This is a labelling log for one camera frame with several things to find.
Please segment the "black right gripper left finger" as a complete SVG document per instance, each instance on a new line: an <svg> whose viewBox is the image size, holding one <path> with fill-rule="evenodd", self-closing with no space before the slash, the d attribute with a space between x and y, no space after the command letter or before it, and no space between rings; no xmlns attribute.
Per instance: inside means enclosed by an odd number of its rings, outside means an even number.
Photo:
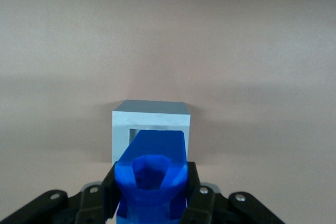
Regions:
<svg viewBox="0 0 336 224"><path fill-rule="evenodd" d="M102 182L87 184L72 197L59 189L47 191L1 223L106 223L114 216L121 199L115 167L116 163Z"/></svg>

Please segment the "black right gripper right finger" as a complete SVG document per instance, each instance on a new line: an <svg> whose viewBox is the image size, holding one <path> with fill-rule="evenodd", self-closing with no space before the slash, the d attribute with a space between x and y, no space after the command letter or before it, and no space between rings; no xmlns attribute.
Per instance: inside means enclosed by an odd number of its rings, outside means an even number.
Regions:
<svg viewBox="0 0 336 224"><path fill-rule="evenodd" d="M180 223L283 223L252 194L238 191L225 198L202 185L194 162L188 162L187 207Z"/></svg>

